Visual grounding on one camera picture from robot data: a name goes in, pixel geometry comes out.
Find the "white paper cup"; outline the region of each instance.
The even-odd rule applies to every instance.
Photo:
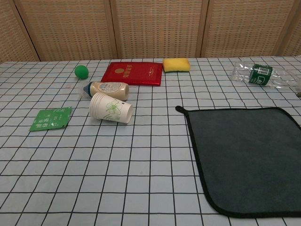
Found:
[[[90,102],[90,115],[93,118],[128,123],[132,114],[131,104],[103,93],[96,93]]]

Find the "yellow sponge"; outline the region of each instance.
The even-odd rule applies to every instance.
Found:
[[[187,58],[167,58],[163,59],[165,72],[188,72],[190,64]]]

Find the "green bottle label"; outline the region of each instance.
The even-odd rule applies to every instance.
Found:
[[[65,127],[70,118],[71,107],[40,110],[29,131]]]
[[[249,82],[265,86],[272,75],[272,71],[271,66],[254,64]]]

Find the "red passport cover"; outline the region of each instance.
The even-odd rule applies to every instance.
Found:
[[[129,85],[160,86],[161,63],[113,62],[103,75],[101,82],[125,82]]]

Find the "checkered tablecloth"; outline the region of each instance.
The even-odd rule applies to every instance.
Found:
[[[253,61],[301,74],[301,57],[191,58],[189,73],[160,87],[131,86],[128,125],[93,119],[79,94],[76,65],[99,81],[110,62],[0,64],[0,225],[299,226],[301,218],[235,219],[207,203],[186,121],[192,109],[278,106],[301,124],[301,100],[230,81],[233,63]],[[122,61],[162,62],[162,59]],[[63,129],[29,132],[41,109],[72,106]]]

